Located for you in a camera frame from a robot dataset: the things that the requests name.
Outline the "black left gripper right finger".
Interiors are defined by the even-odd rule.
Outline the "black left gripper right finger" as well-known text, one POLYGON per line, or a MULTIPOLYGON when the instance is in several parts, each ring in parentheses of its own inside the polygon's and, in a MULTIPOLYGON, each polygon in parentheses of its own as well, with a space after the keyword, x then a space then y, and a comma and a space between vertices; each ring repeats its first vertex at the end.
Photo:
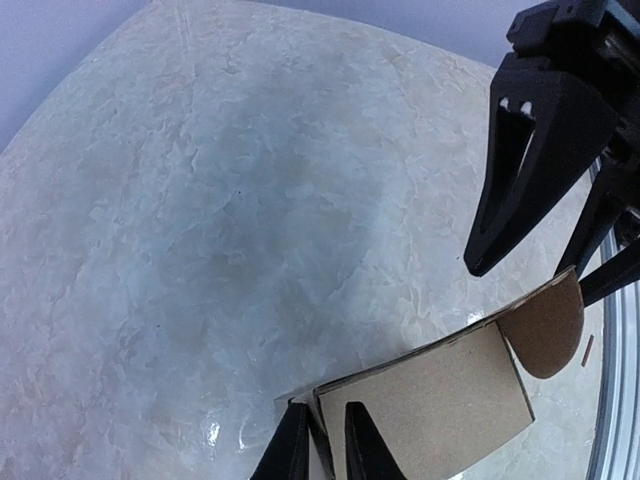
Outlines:
POLYGON ((362 402, 346 404, 344 434, 349 480, 405 479, 362 402))

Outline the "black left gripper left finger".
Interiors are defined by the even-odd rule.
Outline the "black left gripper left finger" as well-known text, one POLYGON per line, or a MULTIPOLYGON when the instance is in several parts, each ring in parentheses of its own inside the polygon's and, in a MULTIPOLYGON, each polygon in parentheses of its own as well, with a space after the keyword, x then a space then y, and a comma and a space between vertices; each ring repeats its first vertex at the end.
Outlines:
POLYGON ((288 405, 251 480, 309 479, 309 408, 288 405))

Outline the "brown cardboard box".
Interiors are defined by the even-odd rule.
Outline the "brown cardboard box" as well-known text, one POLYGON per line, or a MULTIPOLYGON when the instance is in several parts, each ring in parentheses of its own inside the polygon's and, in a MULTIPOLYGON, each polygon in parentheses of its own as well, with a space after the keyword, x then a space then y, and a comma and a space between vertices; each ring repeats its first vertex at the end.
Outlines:
POLYGON ((283 415, 291 403, 309 408, 309 479, 348 479, 349 402, 365 405, 405 479, 448 479, 534 422, 523 376, 557 375, 583 325, 579 281, 567 268, 456 333, 278 404, 283 415))

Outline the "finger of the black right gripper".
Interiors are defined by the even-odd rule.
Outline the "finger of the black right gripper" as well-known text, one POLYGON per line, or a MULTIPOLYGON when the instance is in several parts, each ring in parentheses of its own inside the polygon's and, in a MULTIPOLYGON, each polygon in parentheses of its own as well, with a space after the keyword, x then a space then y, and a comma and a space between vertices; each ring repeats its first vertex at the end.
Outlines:
POLYGON ((509 254, 608 143, 617 112, 542 58, 507 54, 490 85, 484 186, 464 252, 474 276, 509 254))
POLYGON ((586 306, 639 280, 639 166, 598 163, 591 189, 561 257, 573 268, 586 306))

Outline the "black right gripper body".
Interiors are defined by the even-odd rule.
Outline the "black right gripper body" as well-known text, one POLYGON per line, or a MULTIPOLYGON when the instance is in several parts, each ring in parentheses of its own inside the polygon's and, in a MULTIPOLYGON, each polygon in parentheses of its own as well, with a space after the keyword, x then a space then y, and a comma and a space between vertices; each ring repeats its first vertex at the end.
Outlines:
POLYGON ((617 1, 550 1, 517 14, 511 53, 594 87, 619 122, 595 158, 639 166, 639 23, 617 1))

